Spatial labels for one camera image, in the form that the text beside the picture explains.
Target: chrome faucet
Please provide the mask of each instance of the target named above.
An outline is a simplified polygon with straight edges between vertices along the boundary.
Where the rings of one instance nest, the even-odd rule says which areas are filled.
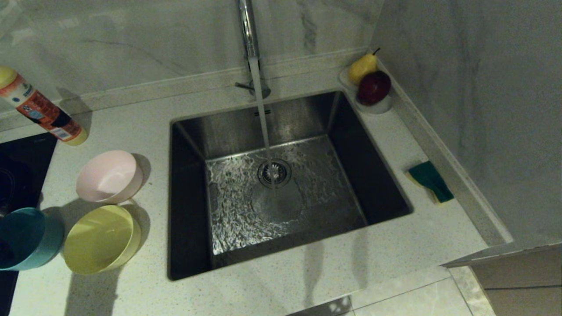
[[[256,21],[253,18],[252,0],[238,0],[238,7],[240,9],[240,24],[242,26],[242,38],[244,40],[244,54],[246,56],[246,61],[248,62],[248,70],[251,71],[249,60],[250,58],[256,58],[258,60],[258,68],[260,70],[260,83],[261,83],[261,95],[266,98],[271,93],[271,89],[263,80],[263,75],[261,73],[260,62],[260,48],[257,44],[257,33],[256,33]],[[250,94],[255,95],[255,90],[253,87],[253,81],[250,80],[248,84],[242,84],[236,82],[234,84],[236,87],[248,89]]]

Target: marble wall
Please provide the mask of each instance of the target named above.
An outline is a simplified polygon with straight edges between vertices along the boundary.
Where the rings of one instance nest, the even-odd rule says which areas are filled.
[[[366,48],[383,1],[254,0],[263,63]],[[236,0],[0,0],[0,62],[53,100],[245,67]]]
[[[562,2],[392,0],[371,48],[468,171],[515,242],[562,241]]]

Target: sink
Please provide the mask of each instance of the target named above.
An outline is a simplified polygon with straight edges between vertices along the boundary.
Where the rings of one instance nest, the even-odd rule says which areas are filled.
[[[271,166],[255,107],[172,124],[170,279],[411,213],[345,94],[265,112]]]

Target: pink bowl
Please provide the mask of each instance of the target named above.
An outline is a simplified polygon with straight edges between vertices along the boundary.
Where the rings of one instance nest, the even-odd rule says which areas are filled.
[[[82,200],[117,204],[135,195],[142,184],[135,157],[123,150],[104,152],[80,171],[76,193]]]

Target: teal bowl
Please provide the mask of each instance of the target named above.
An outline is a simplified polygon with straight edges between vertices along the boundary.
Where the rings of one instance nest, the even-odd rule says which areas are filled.
[[[61,223],[34,207],[13,211],[0,219],[0,270],[42,266],[61,248]]]

